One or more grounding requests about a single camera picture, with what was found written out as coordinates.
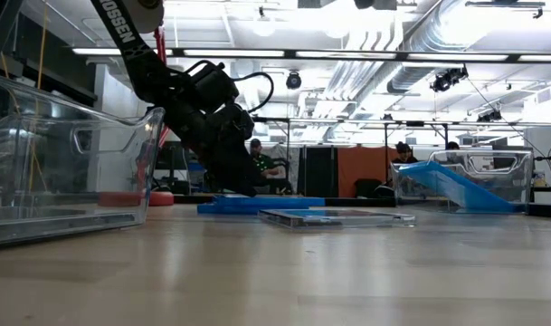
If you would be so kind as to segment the blue jewel case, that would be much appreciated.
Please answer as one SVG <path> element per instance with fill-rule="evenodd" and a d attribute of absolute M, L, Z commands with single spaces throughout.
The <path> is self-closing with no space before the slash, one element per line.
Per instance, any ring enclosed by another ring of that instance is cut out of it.
<path fill-rule="evenodd" d="M 261 206 L 222 206 L 212 203 L 200 204 L 197 206 L 198 214 L 207 215 L 257 215 Z"/>
<path fill-rule="evenodd" d="M 394 194 L 400 205 L 436 206 L 476 214 L 521 213 L 527 209 L 530 173 L 504 169 L 476 171 L 462 164 L 423 161 L 393 167 Z"/>
<path fill-rule="evenodd" d="M 243 195 L 214 196 L 212 203 L 216 206 L 240 207 L 311 207 L 325 206 L 322 197 L 246 197 Z"/>

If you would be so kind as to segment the red desk lamp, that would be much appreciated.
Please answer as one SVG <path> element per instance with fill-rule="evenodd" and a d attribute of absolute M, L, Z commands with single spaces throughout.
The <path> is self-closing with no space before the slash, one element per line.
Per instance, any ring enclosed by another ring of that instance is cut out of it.
<path fill-rule="evenodd" d="M 92 0 L 120 51 L 136 95 L 153 103 L 147 73 L 167 67 L 165 0 Z"/>

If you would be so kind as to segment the clear plastic bin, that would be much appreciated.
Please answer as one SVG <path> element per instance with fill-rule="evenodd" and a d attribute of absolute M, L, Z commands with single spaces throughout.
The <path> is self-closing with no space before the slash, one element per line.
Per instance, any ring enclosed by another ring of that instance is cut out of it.
<path fill-rule="evenodd" d="M 2 76 L 0 110 L 0 221 L 131 213 L 145 222 L 163 110 L 122 119 Z"/>
<path fill-rule="evenodd" d="M 504 169 L 519 168 L 519 170 L 527 170 L 530 173 L 530 192 L 532 187 L 533 174 L 533 153 L 529 150 L 496 150 L 496 149 L 460 149 L 460 150 L 440 150 L 434 151 L 425 161 L 437 161 L 442 164 L 462 164 L 476 171 L 500 171 Z M 393 164 L 392 165 L 392 185 L 393 167 L 399 167 L 408 164 Z M 449 213 L 459 213 L 444 211 L 436 206 L 407 204 L 399 206 L 418 206 L 428 210 L 435 210 Z"/>

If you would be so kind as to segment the black partition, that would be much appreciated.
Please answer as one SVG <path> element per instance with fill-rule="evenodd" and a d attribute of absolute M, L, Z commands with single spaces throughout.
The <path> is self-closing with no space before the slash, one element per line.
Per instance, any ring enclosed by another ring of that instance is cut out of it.
<path fill-rule="evenodd" d="M 302 172 L 303 190 L 306 196 L 338 196 L 337 148 L 306 148 Z"/>

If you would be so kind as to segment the black background rig frame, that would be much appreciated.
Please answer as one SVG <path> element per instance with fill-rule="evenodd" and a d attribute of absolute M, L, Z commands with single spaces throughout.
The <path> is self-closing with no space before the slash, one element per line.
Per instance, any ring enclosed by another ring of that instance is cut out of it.
<path fill-rule="evenodd" d="M 252 139 L 259 139 L 262 145 L 262 153 L 270 156 L 275 164 L 282 170 L 281 177 L 284 178 L 289 185 L 289 190 L 280 196 L 292 195 L 294 192 L 291 179 L 290 167 L 290 125 L 289 120 L 284 118 L 255 118 L 255 131 L 252 133 Z M 256 189 L 260 194 L 271 194 L 268 186 L 261 186 L 263 181 L 262 175 L 260 182 L 256 184 Z"/>
<path fill-rule="evenodd" d="M 393 131 L 396 131 L 400 127 L 422 129 L 430 127 L 436 135 L 439 135 L 444 140 L 444 147 L 449 142 L 449 123 L 443 121 L 421 121 L 421 120 L 383 120 L 384 132 L 384 152 L 385 152 L 385 181 L 389 181 L 391 177 L 390 165 L 392 160 L 389 157 L 389 144 L 388 140 L 390 133 L 388 132 L 391 126 L 394 126 Z"/>

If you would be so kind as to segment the orange partition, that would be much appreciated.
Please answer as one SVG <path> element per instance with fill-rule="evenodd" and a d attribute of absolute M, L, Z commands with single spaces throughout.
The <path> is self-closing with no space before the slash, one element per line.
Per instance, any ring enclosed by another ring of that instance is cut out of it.
<path fill-rule="evenodd" d="M 390 162 L 397 157 L 396 149 L 390 147 L 339 148 L 337 150 L 338 194 L 341 197 L 356 196 L 359 179 L 386 181 Z"/>

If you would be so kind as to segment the black ceiling spotlight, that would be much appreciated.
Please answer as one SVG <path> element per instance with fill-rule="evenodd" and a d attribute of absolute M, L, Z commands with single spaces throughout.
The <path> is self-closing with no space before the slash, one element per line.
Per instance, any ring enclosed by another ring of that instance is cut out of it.
<path fill-rule="evenodd" d="M 468 77 L 469 74 L 465 65 L 460 68 L 450 68 L 435 75 L 434 81 L 430 84 L 430 89 L 434 92 L 444 92 Z"/>

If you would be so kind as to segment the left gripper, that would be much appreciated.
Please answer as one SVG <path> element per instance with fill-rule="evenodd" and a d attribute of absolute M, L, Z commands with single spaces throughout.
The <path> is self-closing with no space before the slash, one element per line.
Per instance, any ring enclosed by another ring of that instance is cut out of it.
<path fill-rule="evenodd" d="M 209 158 L 205 182 L 212 192 L 235 191 L 255 197 L 259 170 L 249 154 L 236 154 L 230 170 L 217 158 L 223 149 L 242 145 L 254 129 L 250 114 L 236 103 L 227 103 L 215 113 L 194 119 L 187 125 L 183 142 L 199 158 Z"/>

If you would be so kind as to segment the black bag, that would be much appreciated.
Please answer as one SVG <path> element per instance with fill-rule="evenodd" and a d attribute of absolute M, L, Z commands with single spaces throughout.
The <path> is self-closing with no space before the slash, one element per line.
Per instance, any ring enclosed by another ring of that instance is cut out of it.
<path fill-rule="evenodd" d="M 394 199 L 394 190 L 386 183 L 374 178 L 360 178 L 355 182 L 357 198 Z"/>

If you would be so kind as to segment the overhead light beam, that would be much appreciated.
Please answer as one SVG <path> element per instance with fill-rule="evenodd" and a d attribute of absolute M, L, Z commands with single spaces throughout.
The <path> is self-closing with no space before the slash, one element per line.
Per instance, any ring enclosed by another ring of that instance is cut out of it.
<path fill-rule="evenodd" d="M 482 64 L 551 64 L 551 53 L 414 53 L 389 51 L 269 50 L 170 48 L 168 58 L 282 59 L 370 62 L 453 62 Z"/>

